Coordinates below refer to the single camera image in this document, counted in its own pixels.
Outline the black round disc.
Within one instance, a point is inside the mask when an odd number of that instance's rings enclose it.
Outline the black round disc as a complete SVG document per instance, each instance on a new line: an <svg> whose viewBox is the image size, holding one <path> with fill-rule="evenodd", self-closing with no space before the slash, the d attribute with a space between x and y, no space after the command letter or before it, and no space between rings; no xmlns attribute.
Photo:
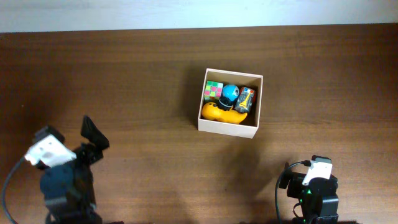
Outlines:
<svg viewBox="0 0 398 224"><path fill-rule="evenodd" d="M232 109L234 103L226 96L220 96L217 102L218 108L224 111Z"/></svg>

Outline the orange rubber toy figure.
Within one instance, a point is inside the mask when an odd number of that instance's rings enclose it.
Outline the orange rubber toy figure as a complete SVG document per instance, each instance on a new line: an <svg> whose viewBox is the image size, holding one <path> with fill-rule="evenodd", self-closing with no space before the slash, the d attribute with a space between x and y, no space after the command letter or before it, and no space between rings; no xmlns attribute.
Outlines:
<svg viewBox="0 0 398 224"><path fill-rule="evenodd" d="M236 110L222 110L216 103L206 103L201 115L210 121L219 121L223 123L240 124L248 116L247 113L239 113Z"/></svg>

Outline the blue toy ball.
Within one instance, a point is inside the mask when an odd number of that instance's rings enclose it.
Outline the blue toy ball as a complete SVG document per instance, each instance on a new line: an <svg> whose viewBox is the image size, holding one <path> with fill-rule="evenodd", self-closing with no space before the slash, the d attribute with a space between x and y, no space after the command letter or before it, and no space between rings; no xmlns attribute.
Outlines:
<svg viewBox="0 0 398 224"><path fill-rule="evenodd" d="M236 85L225 85L221 92L221 96L230 101L235 101L239 96L239 88Z"/></svg>

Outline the multicoloured puzzle cube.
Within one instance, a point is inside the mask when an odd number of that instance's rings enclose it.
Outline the multicoloured puzzle cube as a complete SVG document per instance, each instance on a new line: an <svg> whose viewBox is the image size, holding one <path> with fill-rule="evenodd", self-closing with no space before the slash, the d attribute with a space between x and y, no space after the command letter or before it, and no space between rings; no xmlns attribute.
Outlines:
<svg viewBox="0 0 398 224"><path fill-rule="evenodd" d="M218 101L222 94L223 87L223 83L207 80L203 94L204 101Z"/></svg>

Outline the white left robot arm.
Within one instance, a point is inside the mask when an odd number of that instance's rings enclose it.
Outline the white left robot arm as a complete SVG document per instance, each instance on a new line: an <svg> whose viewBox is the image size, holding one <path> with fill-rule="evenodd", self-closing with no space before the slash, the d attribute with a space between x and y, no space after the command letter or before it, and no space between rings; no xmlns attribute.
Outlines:
<svg viewBox="0 0 398 224"><path fill-rule="evenodd" d="M103 158L108 138L87 115L80 135L88 140L76 149L65 145L65 137L52 126L35 133L24 158L43 170L40 190L49 214L46 223L102 223L95 212L96 199L90 166Z"/></svg>

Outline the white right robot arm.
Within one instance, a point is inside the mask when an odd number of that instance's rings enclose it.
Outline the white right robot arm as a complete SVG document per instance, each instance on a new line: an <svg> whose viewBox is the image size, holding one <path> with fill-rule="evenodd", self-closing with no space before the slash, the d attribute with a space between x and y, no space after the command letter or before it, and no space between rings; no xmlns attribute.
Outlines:
<svg viewBox="0 0 398 224"><path fill-rule="evenodd" d="M287 196L298 202L302 216L294 213L293 223L337 223L339 198L336 194L338 179L331 174L331 161L305 160L285 164L275 185L275 209L281 222L278 204L278 190L285 189Z"/></svg>

